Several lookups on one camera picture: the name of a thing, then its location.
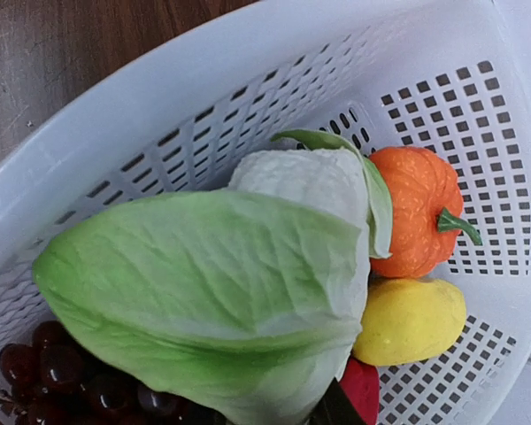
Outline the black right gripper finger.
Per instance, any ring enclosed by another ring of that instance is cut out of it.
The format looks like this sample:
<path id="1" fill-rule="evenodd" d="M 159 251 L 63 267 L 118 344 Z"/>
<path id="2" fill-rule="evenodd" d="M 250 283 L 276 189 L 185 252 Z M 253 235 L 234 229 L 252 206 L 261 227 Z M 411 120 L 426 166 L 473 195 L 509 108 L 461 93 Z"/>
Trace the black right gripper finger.
<path id="1" fill-rule="evenodd" d="M 334 379 L 309 419 L 311 425 L 363 425 L 340 383 Z"/>

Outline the white toy cauliflower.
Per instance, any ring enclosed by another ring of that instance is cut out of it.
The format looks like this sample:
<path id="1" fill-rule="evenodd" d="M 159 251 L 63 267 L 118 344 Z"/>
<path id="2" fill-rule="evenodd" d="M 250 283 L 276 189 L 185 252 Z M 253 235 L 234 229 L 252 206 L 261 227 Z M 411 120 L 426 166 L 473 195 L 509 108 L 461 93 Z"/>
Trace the white toy cauliflower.
<path id="1" fill-rule="evenodd" d="M 247 155 L 224 189 L 114 206 L 50 241 L 33 278 L 67 331 L 153 390 L 234 424 L 301 424 L 360 334 L 389 190 L 350 142 Z"/>

